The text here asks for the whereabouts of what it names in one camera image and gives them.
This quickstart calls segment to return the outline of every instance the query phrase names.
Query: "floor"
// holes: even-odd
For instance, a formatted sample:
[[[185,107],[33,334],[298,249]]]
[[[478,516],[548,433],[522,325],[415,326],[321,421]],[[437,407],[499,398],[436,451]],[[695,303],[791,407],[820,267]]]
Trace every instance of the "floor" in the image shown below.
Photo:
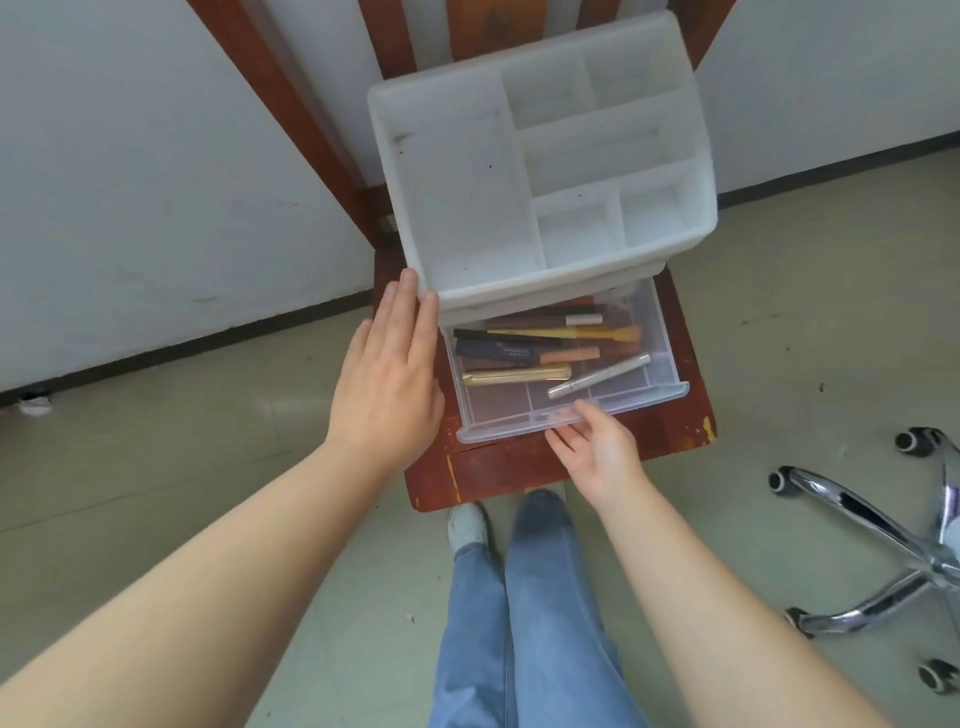
[[[846,607],[900,567],[890,549],[767,492],[780,463],[834,476],[909,526],[936,496],[904,425],[960,439],[960,151],[725,210],[671,268],[718,423],[647,465],[697,532],[775,609]],[[0,411],[0,678],[322,439],[356,311],[122,376],[29,419]],[[515,497],[489,504],[504,543]],[[631,688],[689,725],[595,516],[570,509]],[[304,618],[250,726],[423,726],[450,579],[444,514],[401,479]],[[960,663],[935,598],[819,649],[895,722],[955,720],[918,658]]]

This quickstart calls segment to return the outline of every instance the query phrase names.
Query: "right hand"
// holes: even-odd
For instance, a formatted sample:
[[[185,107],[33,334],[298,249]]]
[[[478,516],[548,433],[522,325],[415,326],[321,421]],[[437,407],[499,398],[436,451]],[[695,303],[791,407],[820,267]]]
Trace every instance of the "right hand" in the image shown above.
[[[625,488],[635,488],[647,477],[629,429],[592,402],[576,400],[573,408],[584,422],[544,434],[577,490],[602,513]]]
[[[440,299],[417,307],[417,273],[387,285],[372,321],[353,334],[330,408],[324,447],[389,477],[409,468],[437,437],[444,395],[433,377]]]

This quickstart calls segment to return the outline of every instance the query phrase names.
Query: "finger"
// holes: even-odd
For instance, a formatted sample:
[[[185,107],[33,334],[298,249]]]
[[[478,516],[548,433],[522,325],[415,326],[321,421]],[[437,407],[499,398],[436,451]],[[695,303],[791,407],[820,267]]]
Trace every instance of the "finger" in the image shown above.
[[[593,430],[590,429],[590,425],[588,425],[587,423],[573,423],[570,426],[573,427],[575,430],[577,430],[577,432],[579,432],[581,435],[583,435],[584,439],[587,442],[589,442],[590,438],[593,437]]]
[[[550,446],[557,459],[569,471],[573,467],[573,450],[566,446],[566,443],[554,430],[545,430],[543,434],[546,436],[547,445]]]
[[[440,382],[436,379],[433,380],[433,425],[439,430],[440,429],[440,420],[444,418],[444,406],[446,405],[446,397],[440,389]]]
[[[437,316],[440,314],[440,296],[436,291],[427,291],[420,301],[420,313],[414,326],[413,339],[407,361],[412,366],[433,368],[437,353]]]
[[[373,323],[370,326],[370,333],[367,334],[367,347],[365,353],[377,356],[383,349],[383,338],[387,331],[387,321],[390,320],[390,313],[394,310],[394,299],[396,298],[397,282],[391,280],[387,287],[383,289],[383,298],[380,299],[380,306],[376,309],[376,315],[373,317]]]
[[[414,309],[417,307],[417,271],[404,268],[400,273],[400,286],[396,290],[394,309],[387,321],[383,350],[395,353],[406,361],[410,351],[410,334],[414,328]]]
[[[573,408],[577,411],[578,415],[587,421],[591,429],[597,429],[608,425],[610,422],[616,422],[613,417],[591,401],[576,400],[573,402]]]
[[[586,438],[570,425],[554,427],[554,432],[561,436],[567,446],[576,451],[587,444]]]
[[[340,370],[341,374],[349,372],[360,361],[364,348],[367,346],[367,337],[370,335],[372,323],[373,321],[370,319],[364,319],[353,333],[353,338],[350,339],[350,345],[347,347],[347,355],[344,356],[344,366]]]

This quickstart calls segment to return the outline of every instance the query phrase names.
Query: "gold pen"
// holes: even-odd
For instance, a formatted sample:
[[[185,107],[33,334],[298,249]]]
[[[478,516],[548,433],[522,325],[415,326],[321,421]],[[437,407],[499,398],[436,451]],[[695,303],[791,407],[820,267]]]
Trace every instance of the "gold pen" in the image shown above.
[[[488,328],[487,333],[539,336],[552,339],[611,339],[631,344],[640,340],[640,327]]]
[[[573,369],[569,364],[553,364],[548,367],[464,372],[461,379],[467,387],[482,387],[487,384],[513,384],[523,381],[567,381],[572,376]]]

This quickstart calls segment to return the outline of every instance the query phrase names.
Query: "left hand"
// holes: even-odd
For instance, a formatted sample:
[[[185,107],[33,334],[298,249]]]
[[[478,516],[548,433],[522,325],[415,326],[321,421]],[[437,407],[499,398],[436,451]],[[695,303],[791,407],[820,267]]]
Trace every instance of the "left hand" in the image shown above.
[[[326,443],[350,449],[384,477],[411,466],[437,436],[444,395],[433,377],[440,299],[417,306],[417,273],[388,283],[372,321],[353,334],[330,408]]]

